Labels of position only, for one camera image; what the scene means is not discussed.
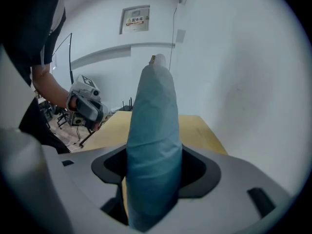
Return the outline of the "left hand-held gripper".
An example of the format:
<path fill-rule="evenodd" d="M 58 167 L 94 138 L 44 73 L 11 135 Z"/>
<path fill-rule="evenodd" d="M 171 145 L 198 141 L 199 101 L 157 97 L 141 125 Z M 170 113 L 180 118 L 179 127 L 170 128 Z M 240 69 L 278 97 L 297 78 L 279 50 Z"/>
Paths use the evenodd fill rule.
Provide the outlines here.
<path fill-rule="evenodd" d="M 79 75 L 70 87 L 66 109 L 75 111 L 71 106 L 72 97 L 76 98 L 76 111 L 83 118 L 84 126 L 97 130 L 108 115 L 108 108 L 100 100 L 100 91 L 95 83 L 86 76 Z"/>

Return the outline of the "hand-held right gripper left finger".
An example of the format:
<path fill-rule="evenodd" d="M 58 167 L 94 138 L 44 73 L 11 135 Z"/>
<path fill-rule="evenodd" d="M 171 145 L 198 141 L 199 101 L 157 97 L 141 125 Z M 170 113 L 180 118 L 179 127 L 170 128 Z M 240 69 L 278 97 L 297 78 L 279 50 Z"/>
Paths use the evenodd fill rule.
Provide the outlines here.
<path fill-rule="evenodd" d="M 53 186 L 68 216 L 72 234 L 132 234 L 101 207 L 117 192 L 117 185 L 98 178 L 91 169 L 94 159 L 122 145 L 59 155 L 44 145 L 43 154 Z"/>

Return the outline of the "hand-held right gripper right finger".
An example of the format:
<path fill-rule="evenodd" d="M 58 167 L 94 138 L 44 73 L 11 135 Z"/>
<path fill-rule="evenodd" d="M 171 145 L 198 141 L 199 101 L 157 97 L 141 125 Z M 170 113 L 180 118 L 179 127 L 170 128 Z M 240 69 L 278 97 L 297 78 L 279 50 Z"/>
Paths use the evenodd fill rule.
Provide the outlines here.
<path fill-rule="evenodd" d="M 274 224 L 291 196 L 251 163 L 183 147 L 173 209 L 148 234 L 254 234 Z"/>

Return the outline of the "person's left forearm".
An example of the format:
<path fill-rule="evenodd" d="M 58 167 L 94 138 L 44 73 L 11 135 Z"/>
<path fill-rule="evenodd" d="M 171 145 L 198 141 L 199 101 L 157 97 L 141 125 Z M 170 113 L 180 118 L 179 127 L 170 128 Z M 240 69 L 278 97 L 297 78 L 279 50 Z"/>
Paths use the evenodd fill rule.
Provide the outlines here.
<path fill-rule="evenodd" d="M 66 108 L 69 92 L 50 73 L 51 64 L 32 66 L 32 83 L 37 92 L 53 105 Z"/>

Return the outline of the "person's left hand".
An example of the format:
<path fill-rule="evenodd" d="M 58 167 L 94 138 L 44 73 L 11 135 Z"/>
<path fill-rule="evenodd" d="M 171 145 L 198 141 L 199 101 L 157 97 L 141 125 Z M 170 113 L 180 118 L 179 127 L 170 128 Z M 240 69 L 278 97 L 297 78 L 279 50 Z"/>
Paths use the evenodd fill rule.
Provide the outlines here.
<path fill-rule="evenodd" d="M 67 102 L 66 102 L 67 110 L 72 111 L 72 112 L 77 111 L 76 100 L 77 100 L 77 97 L 75 95 L 70 95 L 68 97 Z"/>

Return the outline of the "black router with antennas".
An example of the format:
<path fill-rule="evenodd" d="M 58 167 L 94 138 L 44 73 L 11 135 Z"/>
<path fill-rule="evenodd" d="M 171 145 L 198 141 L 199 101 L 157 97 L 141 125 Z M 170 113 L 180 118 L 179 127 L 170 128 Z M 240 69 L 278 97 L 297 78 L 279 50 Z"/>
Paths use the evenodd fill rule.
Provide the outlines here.
<path fill-rule="evenodd" d="M 122 102 L 121 111 L 131 112 L 133 110 L 132 98 L 128 100 L 128 104 L 126 105 L 125 102 Z"/>

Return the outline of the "black stand pole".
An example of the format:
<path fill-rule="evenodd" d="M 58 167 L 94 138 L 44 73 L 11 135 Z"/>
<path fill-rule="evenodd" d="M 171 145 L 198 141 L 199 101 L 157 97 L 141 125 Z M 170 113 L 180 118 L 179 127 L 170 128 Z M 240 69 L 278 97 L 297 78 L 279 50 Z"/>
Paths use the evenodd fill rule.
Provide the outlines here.
<path fill-rule="evenodd" d="M 74 78 L 73 78 L 73 72 L 71 68 L 71 43 L 72 43 L 72 33 L 69 35 L 69 73 L 70 73 L 70 79 L 71 79 L 71 84 L 74 83 Z"/>

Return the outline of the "light wooden table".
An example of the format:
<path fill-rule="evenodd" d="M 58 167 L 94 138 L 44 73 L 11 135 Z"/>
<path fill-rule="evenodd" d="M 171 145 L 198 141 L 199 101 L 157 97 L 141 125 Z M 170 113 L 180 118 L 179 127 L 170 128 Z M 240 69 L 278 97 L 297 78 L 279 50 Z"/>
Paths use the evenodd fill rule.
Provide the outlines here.
<path fill-rule="evenodd" d="M 131 112 L 116 112 L 85 142 L 82 150 L 89 151 L 125 144 L 131 116 Z M 200 116 L 179 115 L 178 118 L 179 136 L 183 145 L 227 154 L 221 142 Z"/>

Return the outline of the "person's black clothing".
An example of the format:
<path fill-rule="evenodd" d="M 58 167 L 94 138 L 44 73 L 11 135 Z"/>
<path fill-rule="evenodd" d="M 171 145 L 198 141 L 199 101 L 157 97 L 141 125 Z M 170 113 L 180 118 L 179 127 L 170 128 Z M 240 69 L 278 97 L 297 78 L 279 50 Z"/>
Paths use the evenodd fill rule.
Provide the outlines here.
<path fill-rule="evenodd" d="M 31 68 L 51 64 L 66 20 L 64 0 L 0 0 L 0 42 L 24 81 L 33 86 Z"/>

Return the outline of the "grey electrical wall panel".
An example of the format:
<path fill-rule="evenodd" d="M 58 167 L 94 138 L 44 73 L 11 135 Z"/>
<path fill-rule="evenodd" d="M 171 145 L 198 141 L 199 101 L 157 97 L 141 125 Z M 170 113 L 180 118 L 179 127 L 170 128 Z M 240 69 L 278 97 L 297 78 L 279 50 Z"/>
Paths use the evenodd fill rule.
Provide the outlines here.
<path fill-rule="evenodd" d="M 119 34 L 149 30 L 150 5 L 134 6 L 122 10 Z"/>

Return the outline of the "grey wall plate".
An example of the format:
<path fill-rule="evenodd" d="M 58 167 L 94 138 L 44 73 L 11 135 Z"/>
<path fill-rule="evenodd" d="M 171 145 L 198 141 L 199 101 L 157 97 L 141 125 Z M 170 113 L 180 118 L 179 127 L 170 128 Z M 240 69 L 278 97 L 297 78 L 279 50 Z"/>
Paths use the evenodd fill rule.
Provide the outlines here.
<path fill-rule="evenodd" d="M 175 42 L 182 44 L 184 42 L 184 39 L 185 39 L 185 34 L 186 34 L 185 30 L 178 29 L 177 32 L 176 32 L 176 40 L 175 40 Z"/>

